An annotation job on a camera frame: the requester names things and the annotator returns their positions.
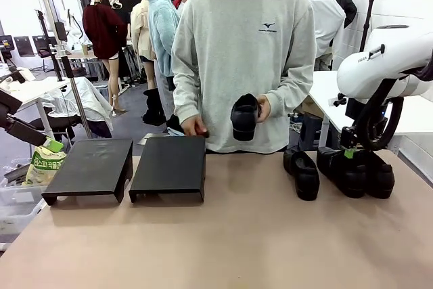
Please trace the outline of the person's right hand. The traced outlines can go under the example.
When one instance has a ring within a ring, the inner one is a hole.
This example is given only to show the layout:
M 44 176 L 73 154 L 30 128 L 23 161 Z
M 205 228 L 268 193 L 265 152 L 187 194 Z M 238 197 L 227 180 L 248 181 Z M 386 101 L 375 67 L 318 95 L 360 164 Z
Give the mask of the person's right hand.
M 183 131 L 188 136 L 201 135 L 205 136 L 208 132 L 205 124 L 203 123 L 200 116 L 195 115 L 185 119 L 181 126 Z

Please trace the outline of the person's left hand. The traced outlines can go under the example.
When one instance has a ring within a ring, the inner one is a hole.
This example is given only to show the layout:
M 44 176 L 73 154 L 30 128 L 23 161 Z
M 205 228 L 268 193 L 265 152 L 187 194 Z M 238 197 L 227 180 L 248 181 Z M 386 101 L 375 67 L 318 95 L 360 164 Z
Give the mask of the person's left hand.
M 260 114 L 258 115 L 257 122 L 263 123 L 271 113 L 270 103 L 265 95 L 260 95 L 256 98 L 258 106 L 260 107 Z

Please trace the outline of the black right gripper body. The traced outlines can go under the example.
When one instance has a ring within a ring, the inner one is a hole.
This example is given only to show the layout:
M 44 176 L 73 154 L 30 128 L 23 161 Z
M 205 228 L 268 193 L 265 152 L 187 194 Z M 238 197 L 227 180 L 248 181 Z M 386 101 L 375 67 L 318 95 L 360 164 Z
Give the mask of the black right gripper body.
M 343 127 L 340 134 L 340 146 L 345 150 L 355 149 L 358 145 L 356 125 Z

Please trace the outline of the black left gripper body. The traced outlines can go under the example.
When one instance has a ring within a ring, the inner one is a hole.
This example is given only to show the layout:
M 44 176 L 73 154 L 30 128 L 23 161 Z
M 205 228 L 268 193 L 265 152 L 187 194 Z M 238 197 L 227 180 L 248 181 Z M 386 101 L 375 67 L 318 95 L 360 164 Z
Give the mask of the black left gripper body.
M 16 139 L 36 147 L 42 146 L 47 141 L 45 134 L 40 133 L 32 125 L 14 116 L 1 116 L 1 128 Z

